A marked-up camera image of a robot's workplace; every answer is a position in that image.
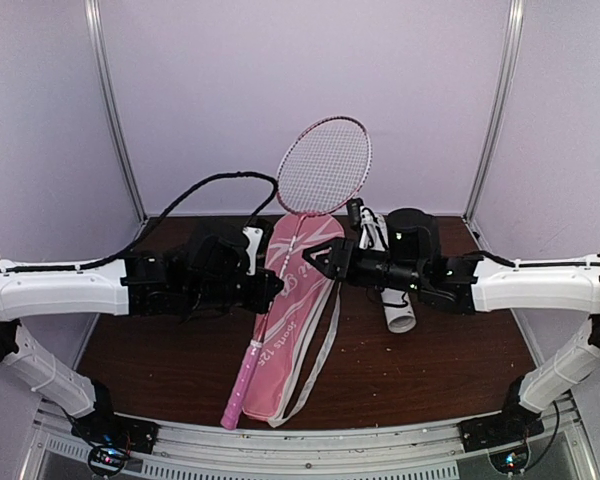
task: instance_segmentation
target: pink grip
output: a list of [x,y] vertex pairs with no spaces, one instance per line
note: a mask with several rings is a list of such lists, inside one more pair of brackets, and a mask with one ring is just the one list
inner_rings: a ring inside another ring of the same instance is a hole
[[251,345],[247,348],[244,359],[242,359],[242,366],[238,372],[238,378],[233,385],[231,397],[229,397],[229,402],[224,409],[224,415],[222,415],[222,420],[220,421],[220,424],[227,430],[235,430],[238,425],[238,420],[242,413],[242,405],[244,404],[244,396],[246,395],[247,390],[249,390],[249,384],[256,371],[261,348],[262,343],[252,340]]

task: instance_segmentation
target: white strap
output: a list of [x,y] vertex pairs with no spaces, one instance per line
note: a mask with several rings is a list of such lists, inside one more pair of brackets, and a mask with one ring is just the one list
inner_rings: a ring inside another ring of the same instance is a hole
[[296,405],[293,407],[293,410],[291,410],[289,415],[287,415],[286,417],[282,416],[281,418],[269,419],[269,425],[271,425],[274,428],[279,427],[291,417],[293,417],[296,413],[298,413],[300,410],[302,410],[302,407],[304,407],[305,403],[307,403],[307,399],[309,398],[311,390],[313,390],[316,380],[318,379],[318,375],[320,375],[320,372],[322,371],[322,367],[324,367],[324,364],[327,361],[327,357],[329,356],[331,347],[333,347],[333,344],[335,342],[336,334],[338,333],[338,320],[340,318],[340,285],[341,284],[338,283],[338,291],[336,293],[336,304],[333,307],[333,313],[331,314],[331,323],[329,324],[329,331],[327,332],[327,336],[322,342],[322,347],[320,347],[320,352],[318,352],[318,356],[316,357],[316,363],[313,364],[313,369],[309,374],[309,378],[307,378],[307,381],[302,387],[302,391],[298,396],[298,401],[296,402]]

